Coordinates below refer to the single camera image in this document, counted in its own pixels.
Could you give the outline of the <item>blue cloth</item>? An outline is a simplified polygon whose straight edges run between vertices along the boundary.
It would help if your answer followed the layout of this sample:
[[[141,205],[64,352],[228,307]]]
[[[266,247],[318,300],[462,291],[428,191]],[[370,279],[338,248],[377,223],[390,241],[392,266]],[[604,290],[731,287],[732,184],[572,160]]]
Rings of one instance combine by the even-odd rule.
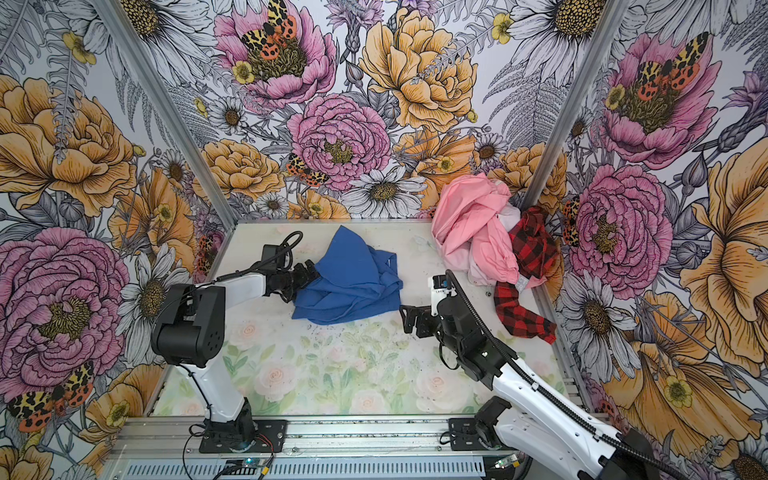
[[[367,245],[344,226],[315,268],[318,278],[294,300],[294,319],[335,325],[394,312],[401,305],[397,255]]]

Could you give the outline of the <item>red black plaid cloth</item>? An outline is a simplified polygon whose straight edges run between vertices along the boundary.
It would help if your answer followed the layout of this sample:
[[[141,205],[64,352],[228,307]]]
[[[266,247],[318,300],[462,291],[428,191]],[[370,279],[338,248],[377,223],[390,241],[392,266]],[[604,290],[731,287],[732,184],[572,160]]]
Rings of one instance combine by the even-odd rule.
[[[556,340],[556,324],[527,309],[520,302],[520,293],[524,289],[546,282],[547,273],[557,258],[556,242],[547,232],[545,220],[546,212],[541,207],[531,207],[521,214],[521,219],[510,230],[512,251],[518,265],[518,279],[496,284],[494,305],[499,320],[511,335],[539,338],[553,344]]]

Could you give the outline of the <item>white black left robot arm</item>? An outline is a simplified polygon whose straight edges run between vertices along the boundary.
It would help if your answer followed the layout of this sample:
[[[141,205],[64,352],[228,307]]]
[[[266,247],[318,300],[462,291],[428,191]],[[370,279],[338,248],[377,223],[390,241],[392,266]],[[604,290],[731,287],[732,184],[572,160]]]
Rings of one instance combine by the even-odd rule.
[[[256,263],[206,284],[170,288],[154,320],[151,348],[192,380],[209,424],[236,422],[246,409],[246,398],[234,386],[222,353],[227,311],[271,295],[290,303],[318,277],[310,260],[294,266]]]

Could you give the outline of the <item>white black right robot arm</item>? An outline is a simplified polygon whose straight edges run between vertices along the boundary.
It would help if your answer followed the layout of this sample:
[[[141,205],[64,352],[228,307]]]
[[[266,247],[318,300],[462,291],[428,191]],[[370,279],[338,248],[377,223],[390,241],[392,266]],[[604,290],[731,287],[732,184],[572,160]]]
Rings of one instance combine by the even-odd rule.
[[[622,433],[542,380],[481,319],[451,271],[429,281],[427,306],[402,305],[406,333],[435,338],[492,397],[471,437],[488,450],[516,449],[565,479],[658,479],[662,467],[638,432]]]

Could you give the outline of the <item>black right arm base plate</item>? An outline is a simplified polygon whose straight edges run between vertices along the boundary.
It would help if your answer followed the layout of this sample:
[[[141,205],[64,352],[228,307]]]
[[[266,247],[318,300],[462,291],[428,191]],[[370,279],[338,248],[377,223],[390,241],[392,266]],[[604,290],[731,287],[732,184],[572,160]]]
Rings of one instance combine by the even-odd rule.
[[[448,429],[441,434],[439,442],[452,451],[491,451],[502,446],[494,428],[474,417],[449,418],[447,424]]]

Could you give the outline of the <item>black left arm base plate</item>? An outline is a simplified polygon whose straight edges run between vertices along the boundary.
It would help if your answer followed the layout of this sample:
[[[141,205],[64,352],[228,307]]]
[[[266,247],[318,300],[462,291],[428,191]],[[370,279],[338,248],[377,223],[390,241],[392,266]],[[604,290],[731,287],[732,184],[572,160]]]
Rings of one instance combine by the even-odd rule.
[[[199,452],[280,453],[286,439],[287,427],[288,422],[285,420],[206,421]]]

